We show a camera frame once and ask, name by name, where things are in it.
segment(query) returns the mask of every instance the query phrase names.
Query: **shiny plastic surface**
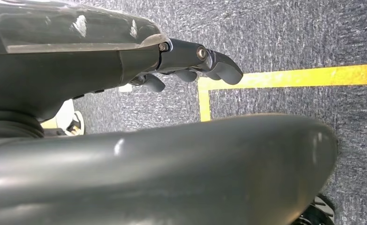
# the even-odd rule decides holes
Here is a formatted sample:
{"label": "shiny plastic surface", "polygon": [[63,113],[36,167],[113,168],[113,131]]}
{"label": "shiny plastic surface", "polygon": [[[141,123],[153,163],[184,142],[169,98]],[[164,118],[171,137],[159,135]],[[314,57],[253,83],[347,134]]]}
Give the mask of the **shiny plastic surface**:
{"label": "shiny plastic surface", "polygon": [[329,177],[337,140],[257,115],[0,143],[0,225],[287,225]]}
{"label": "shiny plastic surface", "polygon": [[7,53],[128,50],[168,40],[148,19],[56,0],[0,0],[0,39]]}

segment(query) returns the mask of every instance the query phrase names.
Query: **gray plastic cover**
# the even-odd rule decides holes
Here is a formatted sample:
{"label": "gray plastic cover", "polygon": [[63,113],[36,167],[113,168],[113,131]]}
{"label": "gray plastic cover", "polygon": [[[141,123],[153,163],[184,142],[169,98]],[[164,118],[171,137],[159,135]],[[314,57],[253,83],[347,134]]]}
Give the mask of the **gray plastic cover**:
{"label": "gray plastic cover", "polygon": [[168,41],[148,19],[56,0],[0,0],[0,39],[7,53],[129,50]]}

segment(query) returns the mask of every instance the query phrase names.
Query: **metal screw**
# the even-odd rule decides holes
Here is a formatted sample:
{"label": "metal screw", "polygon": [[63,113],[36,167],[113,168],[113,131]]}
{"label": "metal screw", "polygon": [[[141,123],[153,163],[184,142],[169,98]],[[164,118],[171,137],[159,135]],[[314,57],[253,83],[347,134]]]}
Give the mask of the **metal screw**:
{"label": "metal screw", "polygon": [[200,46],[197,48],[197,57],[204,61],[207,58],[207,49],[204,48],[204,46]]}
{"label": "metal screw", "polygon": [[160,43],[158,45],[158,48],[160,49],[160,51],[165,52],[168,51],[168,44],[167,43]]}

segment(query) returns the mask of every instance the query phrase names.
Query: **yellow line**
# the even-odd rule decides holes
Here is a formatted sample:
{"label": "yellow line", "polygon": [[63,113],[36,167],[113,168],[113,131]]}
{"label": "yellow line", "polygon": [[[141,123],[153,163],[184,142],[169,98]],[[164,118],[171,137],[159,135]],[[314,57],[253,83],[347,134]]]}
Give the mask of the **yellow line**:
{"label": "yellow line", "polygon": [[210,109],[210,94],[208,90],[198,90],[198,101],[200,104],[200,120],[210,121],[211,120],[211,109]]}
{"label": "yellow line", "polygon": [[50,119],[50,120],[47,120],[43,123],[41,123],[41,126],[44,128],[44,129],[49,129],[49,128],[58,128],[58,124],[56,123],[56,117]]}
{"label": "yellow line", "polygon": [[201,121],[209,121],[211,118],[209,90],[343,85],[367,85],[367,65],[244,74],[241,82],[236,85],[200,77],[200,118]]}

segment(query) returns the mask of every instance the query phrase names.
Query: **robotic hand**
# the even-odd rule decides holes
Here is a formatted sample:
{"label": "robotic hand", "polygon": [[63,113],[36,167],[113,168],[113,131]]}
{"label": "robotic hand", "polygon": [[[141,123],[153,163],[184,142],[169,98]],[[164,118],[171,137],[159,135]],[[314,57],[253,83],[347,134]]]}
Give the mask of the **robotic hand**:
{"label": "robotic hand", "polygon": [[0,1],[0,110],[38,121],[62,103],[127,83],[162,91],[154,76],[194,81],[197,72],[236,84],[226,55],[169,39],[152,21],[61,1]]}

